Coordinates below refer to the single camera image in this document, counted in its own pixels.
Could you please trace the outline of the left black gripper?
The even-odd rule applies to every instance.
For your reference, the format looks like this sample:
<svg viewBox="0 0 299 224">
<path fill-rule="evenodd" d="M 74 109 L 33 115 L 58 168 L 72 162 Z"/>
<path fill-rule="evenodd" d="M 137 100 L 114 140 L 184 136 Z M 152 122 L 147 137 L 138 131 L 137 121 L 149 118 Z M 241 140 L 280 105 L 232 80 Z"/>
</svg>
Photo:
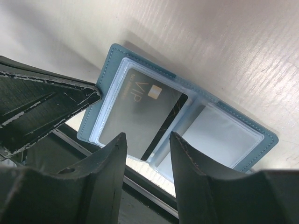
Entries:
<svg viewBox="0 0 299 224">
<path fill-rule="evenodd" d="M 101 99 L 94 83 L 42 70 L 4 56 L 0 56 L 0 64 L 38 74 L 0 73 L 2 156 L 13 156 L 28 149 Z"/>
</svg>

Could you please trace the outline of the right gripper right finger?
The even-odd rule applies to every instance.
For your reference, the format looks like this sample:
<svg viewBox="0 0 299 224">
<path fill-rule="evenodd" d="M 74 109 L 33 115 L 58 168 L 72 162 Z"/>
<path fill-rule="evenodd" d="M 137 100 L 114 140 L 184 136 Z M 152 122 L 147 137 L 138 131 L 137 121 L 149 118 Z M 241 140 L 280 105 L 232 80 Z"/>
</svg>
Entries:
<svg viewBox="0 0 299 224">
<path fill-rule="evenodd" d="M 297 170 L 242 173 L 206 156 L 175 132 L 170 147 L 180 223 L 298 223 Z"/>
</svg>

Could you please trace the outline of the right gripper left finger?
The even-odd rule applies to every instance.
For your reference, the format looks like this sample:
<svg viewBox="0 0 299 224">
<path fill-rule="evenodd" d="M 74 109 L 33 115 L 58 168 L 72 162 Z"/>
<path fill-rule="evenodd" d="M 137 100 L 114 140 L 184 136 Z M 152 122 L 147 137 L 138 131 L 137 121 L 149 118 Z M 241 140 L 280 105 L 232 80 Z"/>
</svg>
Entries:
<svg viewBox="0 0 299 224">
<path fill-rule="evenodd" d="M 56 174 L 1 166 L 1 223 L 117 223 L 126 156 L 126 135 L 120 133 L 102 149 Z"/>
</svg>

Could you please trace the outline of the blue leather card holder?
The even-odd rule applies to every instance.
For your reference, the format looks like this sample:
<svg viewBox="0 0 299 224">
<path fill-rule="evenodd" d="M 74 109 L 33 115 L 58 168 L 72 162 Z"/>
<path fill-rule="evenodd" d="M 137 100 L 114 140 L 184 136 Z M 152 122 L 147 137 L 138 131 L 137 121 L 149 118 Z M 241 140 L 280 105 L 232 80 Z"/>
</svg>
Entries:
<svg viewBox="0 0 299 224">
<path fill-rule="evenodd" d="M 172 180 L 170 134 L 178 133 L 192 147 L 222 165 L 247 172 L 277 143 L 275 133 L 237 111 L 201 87 L 171 73 L 137 53 L 113 44 L 106 57 L 96 86 L 102 99 L 88 107 L 77 137 L 104 147 L 99 136 L 130 68 L 188 96 L 157 146 L 143 161 L 168 180 Z"/>
</svg>

